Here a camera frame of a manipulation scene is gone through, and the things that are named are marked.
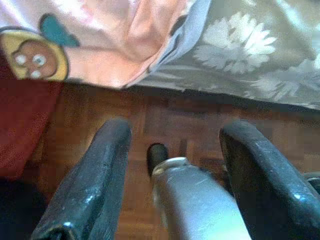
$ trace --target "parquet floor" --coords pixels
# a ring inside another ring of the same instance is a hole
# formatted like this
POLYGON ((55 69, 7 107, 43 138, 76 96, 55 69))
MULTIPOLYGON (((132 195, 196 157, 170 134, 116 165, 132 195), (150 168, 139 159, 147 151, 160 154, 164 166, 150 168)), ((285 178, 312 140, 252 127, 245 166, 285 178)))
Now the parquet floor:
POLYGON ((320 117, 66 84, 23 179, 37 184, 49 200, 99 127, 118 116, 131 121, 133 138, 117 240, 168 239, 152 204, 146 169, 151 143, 165 143, 171 157, 187 156, 192 163, 213 171, 223 183, 219 129, 241 118, 255 123, 299 171, 320 170, 320 117))

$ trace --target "cartoon face print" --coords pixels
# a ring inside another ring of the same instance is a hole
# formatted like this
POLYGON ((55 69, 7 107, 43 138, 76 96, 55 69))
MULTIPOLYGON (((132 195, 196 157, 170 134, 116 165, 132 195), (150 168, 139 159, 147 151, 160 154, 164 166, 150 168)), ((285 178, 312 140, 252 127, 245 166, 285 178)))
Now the cartoon face print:
POLYGON ((55 74, 58 61, 55 53, 43 42, 27 40, 12 53, 13 62, 27 68, 27 76, 32 79, 47 78, 55 74))

